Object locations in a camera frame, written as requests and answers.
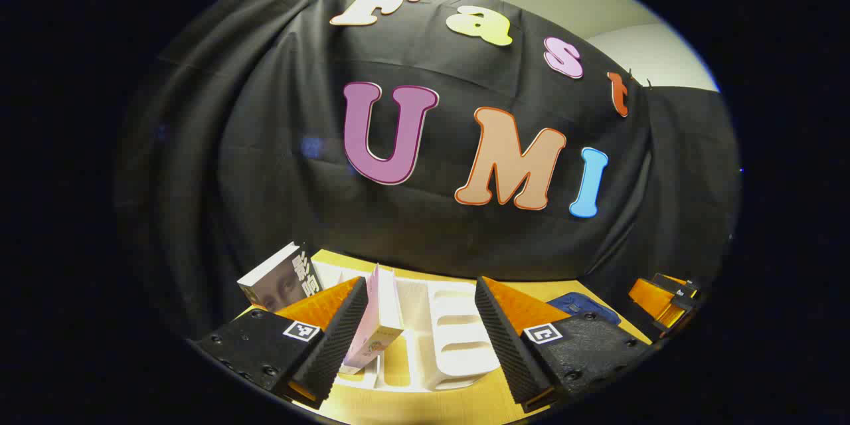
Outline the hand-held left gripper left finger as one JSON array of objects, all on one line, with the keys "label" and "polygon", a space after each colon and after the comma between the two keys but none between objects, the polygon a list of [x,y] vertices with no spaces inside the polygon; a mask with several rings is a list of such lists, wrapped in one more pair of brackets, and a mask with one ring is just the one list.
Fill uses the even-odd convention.
[{"label": "hand-held left gripper left finger", "polygon": [[246,382],[318,409],[368,304],[367,280],[355,277],[278,312],[252,308],[193,344]]}]

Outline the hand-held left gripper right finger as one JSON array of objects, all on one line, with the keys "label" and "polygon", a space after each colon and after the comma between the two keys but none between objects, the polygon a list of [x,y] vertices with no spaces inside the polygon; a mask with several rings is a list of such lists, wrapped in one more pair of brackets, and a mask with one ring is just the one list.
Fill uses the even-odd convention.
[{"label": "hand-held left gripper right finger", "polygon": [[565,312],[491,278],[477,278],[475,304],[523,412],[583,400],[653,351],[598,311]]}]

